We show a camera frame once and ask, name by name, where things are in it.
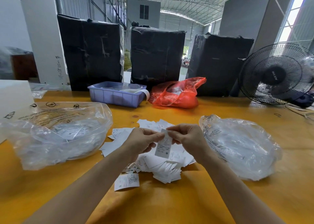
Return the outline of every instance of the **electric fan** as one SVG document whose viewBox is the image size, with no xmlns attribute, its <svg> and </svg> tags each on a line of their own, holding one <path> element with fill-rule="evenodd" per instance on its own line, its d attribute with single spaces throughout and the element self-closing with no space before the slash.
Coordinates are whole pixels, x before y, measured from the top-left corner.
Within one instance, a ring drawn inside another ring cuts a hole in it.
<svg viewBox="0 0 314 224">
<path fill-rule="evenodd" d="M 307 94 L 314 84 L 314 55 L 291 43 L 263 47 L 245 60 L 238 83 L 255 102 L 309 107 L 314 101 Z"/>
</svg>

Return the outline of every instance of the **wooden table surface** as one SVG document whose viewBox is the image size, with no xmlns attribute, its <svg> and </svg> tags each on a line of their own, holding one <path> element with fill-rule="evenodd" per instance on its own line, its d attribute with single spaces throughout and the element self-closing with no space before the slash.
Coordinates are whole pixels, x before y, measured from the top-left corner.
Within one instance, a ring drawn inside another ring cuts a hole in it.
<svg viewBox="0 0 314 224">
<path fill-rule="evenodd" d="M 109 105 L 112 128 L 138 127 L 138 119 L 198 123 L 202 115 L 210 114 L 256 122 L 283 148 L 283 158 L 277 162 L 275 174 L 258 182 L 245 181 L 246 185 L 287 224 L 313 224 L 313 124 L 285 108 L 252 104 L 246 98 L 198 100 L 199 106 L 194 109 L 156 108 L 147 102 L 137 109 Z M 87 92 L 49 91 L 39 101 L 90 99 Z M 0 223 L 21 223 L 102 158 L 98 151 L 85 159 L 25 171 L 11 144 L 5 141 L 0 145 Z M 140 172 L 139 188 L 114 192 L 111 187 L 87 223 L 234 223 L 204 168 L 192 164 L 182 170 L 182 179 L 168 184 L 154 179 L 152 173 Z"/>
</svg>

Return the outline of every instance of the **hand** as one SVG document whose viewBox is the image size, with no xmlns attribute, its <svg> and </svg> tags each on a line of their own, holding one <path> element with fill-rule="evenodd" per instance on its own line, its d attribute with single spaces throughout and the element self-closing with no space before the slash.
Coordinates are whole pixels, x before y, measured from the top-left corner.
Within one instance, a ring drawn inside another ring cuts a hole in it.
<svg viewBox="0 0 314 224">
<path fill-rule="evenodd" d="M 179 124 L 168 127 L 168 134 L 173 142 L 182 144 L 184 149 L 193 155 L 194 159 L 201 163 L 203 158 L 208 154 L 212 154 L 208 146 L 201 128 L 196 124 Z"/>
<path fill-rule="evenodd" d="M 152 148 L 156 147 L 154 142 L 158 142 L 164 137 L 165 134 L 157 131 L 134 128 L 121 148 L 127 149 L 131 155 L 131 162 L 135 162 L 139 154 L 150 152 Z"/>
</svg>

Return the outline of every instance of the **purple plastic tray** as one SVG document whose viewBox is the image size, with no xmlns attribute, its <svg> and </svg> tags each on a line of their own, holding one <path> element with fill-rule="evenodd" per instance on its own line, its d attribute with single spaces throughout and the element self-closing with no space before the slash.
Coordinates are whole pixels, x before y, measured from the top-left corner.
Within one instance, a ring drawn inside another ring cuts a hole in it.
<svg viewBox="0 0 314 224">
<path fill-rule="evenodd" d="M 123 85 L 123 83 L 106 81 L 91 85 L 87 87 L 89 89 L 90 99 L 92 102 L 109 103 L 124 107 L 137 108 L 145 98 L 145 93 L 128 93 L 109 89 L 119 85 Z M 146 89 L 146 85 L 139 84 L 139 86 L 142 86 L 143 89 Z"/>
</svg>

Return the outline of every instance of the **black plastic wrap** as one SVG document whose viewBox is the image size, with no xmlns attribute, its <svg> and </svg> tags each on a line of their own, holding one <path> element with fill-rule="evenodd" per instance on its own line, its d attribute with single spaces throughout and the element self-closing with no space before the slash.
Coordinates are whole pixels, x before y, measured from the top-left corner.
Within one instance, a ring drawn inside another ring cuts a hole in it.
<svg viewBox="0 0 314 224">
<path fill-rule="evenodd" d="M 178 81 L 180 75 L 184 31 L 133 27 L 131 30 L 131 82 L 151 87 Z"/>
<path fill-rule="evenodd" d="M 254 39 L 197 35 L 186 78 L 206 77 L 198 96 L 228 96 Z"/>
<path fill-rule="evenodd" d="M 124 30 L 120 24 L 58 15 L 71 89 L 88 91 L 104 81 L 122 82 Z"/>
</svg>

